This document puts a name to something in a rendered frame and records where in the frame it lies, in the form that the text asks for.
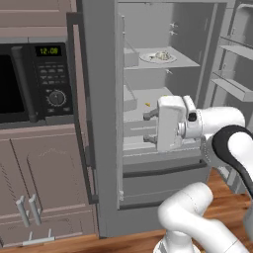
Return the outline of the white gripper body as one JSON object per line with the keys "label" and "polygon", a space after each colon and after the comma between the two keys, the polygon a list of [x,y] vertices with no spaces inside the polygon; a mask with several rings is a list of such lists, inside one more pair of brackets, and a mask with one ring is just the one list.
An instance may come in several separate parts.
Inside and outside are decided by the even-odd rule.
{"label": "white gripper body", "polygon": [[178,134],[178,123],[186,116],[186,107],[180,96],[162,96],[157,101],[157,144],[159,152],[168,152],[182,145]]}

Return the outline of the grey fridge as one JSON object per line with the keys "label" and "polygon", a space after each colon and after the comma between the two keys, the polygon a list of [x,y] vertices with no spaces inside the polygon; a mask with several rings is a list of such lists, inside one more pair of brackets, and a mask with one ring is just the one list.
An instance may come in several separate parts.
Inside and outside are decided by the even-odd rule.
{"label": "grey fridge", "polygon": [[[144,142],[144,135],[157,134],[158,120],[144,121],[143,114],[154,110],[158,99],[166,95],[188,95],[197,108],[205,109],[219,35],[224,19],[231,19],[236,0],[116,1],[117,212],[110,237],[160,226],[158,206],[120,209],[125,173],[204,161],[197,139],[184,140],[181,147],[165,153]],[[167,50],[177,59],[156,64],[139,58],[159,50]]]}

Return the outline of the plain grey fridge door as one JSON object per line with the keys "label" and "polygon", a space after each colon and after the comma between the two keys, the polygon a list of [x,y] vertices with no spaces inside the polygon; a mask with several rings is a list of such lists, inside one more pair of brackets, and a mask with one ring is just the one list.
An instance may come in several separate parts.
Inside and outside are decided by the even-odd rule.
{"label": "plain grey fridge door", "polygon": [[117,212],[116,0],[79,0],[80,36],[99,235],[110,237]]}

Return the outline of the pale fish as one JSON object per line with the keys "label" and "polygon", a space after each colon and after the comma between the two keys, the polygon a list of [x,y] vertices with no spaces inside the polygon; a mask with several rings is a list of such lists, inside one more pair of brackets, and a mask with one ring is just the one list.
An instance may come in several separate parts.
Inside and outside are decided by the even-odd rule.
{"label": "pale fish", "polygon": [[171,55],[166,51],[157,51],[155,57],[159,60],[167,61],[170,59]]}

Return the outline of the grey fridge door with bins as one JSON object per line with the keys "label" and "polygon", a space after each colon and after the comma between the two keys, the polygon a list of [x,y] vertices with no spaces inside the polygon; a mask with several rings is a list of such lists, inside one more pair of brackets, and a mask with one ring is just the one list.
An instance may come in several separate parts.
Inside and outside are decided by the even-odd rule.
{"label": "grey fridge door with bins", "polygon": [[239,109],[253,133],[253,0],[236,0],[224,19],[204,107]]}

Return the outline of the grey freezer drawer front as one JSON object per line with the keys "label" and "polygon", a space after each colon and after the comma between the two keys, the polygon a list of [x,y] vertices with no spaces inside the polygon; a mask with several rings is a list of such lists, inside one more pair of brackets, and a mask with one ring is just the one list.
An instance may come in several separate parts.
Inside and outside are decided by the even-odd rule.
{"label": "grey freezer drawer front", "polygon": [[203,160],[199,160],[182,167],[125,173],[124,199],[120,202],[120,209],[157,207],[186,186],[196,182],[205,183],[210,170]]}

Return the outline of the white plate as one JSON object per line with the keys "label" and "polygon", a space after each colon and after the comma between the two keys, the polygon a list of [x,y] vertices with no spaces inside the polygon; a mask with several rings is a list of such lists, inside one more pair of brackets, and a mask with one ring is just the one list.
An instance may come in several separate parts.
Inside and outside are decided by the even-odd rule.
{"label": "white plate", "polygon": [[145,61],[145,62],[149,62],[149,63],[156,63],[156,64],[165,64],[165,63],[170,63],[170,62],[174,62],[177,57],[171,53],[168,53],[171,55],[170,59],[167,60],[167,61],[163,61],[163,60],[159,60],[155,57],[155,53],[156,52],[150,52],[150,53],[144,53],[144,54],[141,54],[139,56],[139,58],[142,60],[142,61]]}

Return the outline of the brown cupboard door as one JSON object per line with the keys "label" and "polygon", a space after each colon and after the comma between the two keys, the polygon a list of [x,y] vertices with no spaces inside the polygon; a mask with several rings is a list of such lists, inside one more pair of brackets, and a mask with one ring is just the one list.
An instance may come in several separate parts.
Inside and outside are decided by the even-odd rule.
{"label": "brown cupboard door", "polygon": [[44,212],[88,208],[77,139],[74,133],[12,138],[29,194]]}
{"label": "brown cupboard door", "polygon": [[9,221],[19,212],[19,176],[17,161],[10,140],[0,140],[0,222]]}

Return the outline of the black microwave oven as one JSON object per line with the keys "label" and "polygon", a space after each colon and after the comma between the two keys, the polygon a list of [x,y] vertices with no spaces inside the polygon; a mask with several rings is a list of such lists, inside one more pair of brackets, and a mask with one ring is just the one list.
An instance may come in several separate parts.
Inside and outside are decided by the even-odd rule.
{"label": "black microwave oven", "polygon": [[[38,121],[31,123],[11,48],[21,46]],[[73,122],[72,94],[63,42],[0,44],[0,124],[14,127]]]}

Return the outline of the brown drawer front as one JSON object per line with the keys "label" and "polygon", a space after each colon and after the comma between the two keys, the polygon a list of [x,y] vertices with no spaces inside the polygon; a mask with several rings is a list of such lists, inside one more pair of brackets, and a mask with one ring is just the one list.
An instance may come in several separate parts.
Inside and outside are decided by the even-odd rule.
{"label": "brown drawer front", "polygon": [[93,234],[95,232],[94,218],[91,211],[76,211],[72,213],[48,216],[42,218],[42,224],[34,221],[25,227],[22,221],[0,224],[0,247],[22,245],[34,233],[33,239],[46,237],[49,229],[56,239]]}

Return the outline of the brown upper cupboard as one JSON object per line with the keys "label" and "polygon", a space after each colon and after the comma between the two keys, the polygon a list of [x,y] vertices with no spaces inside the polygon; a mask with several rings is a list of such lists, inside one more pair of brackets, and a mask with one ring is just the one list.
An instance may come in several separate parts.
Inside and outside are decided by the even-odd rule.
{"label": "brown upper cupboard", "polygon": [[66,42],[76,0],[0,0],[0,43]]}

